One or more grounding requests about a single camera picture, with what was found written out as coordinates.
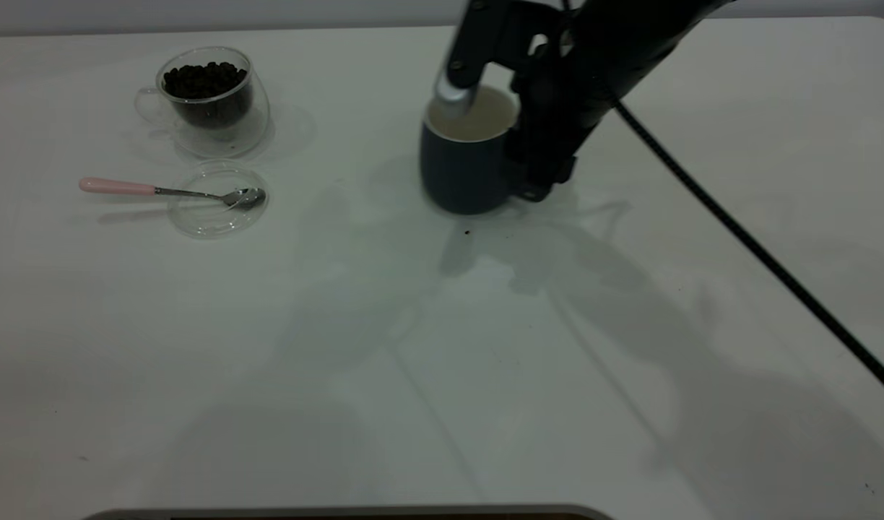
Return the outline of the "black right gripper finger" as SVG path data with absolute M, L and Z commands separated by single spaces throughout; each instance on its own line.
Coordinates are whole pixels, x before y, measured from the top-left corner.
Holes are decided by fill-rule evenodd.
M 493 61 L 507 20 L 508 1 L 468 1 L 436 79 L 436 105 L 459 118 L 474 105 L 485 67 Z
M 587 128 L 574 122 L 546 129 L 519 119 L 507 133 L 506 180 L 511 195 L 531 203 L 547 198 L 555 184 L 570 180 Z

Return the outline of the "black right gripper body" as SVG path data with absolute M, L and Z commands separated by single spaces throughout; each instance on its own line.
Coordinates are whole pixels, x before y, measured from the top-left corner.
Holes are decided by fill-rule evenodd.
M 549 42 L 516 76 L 519 127 L 584 138 L 722 1 L 586 1 L 561 14 Z

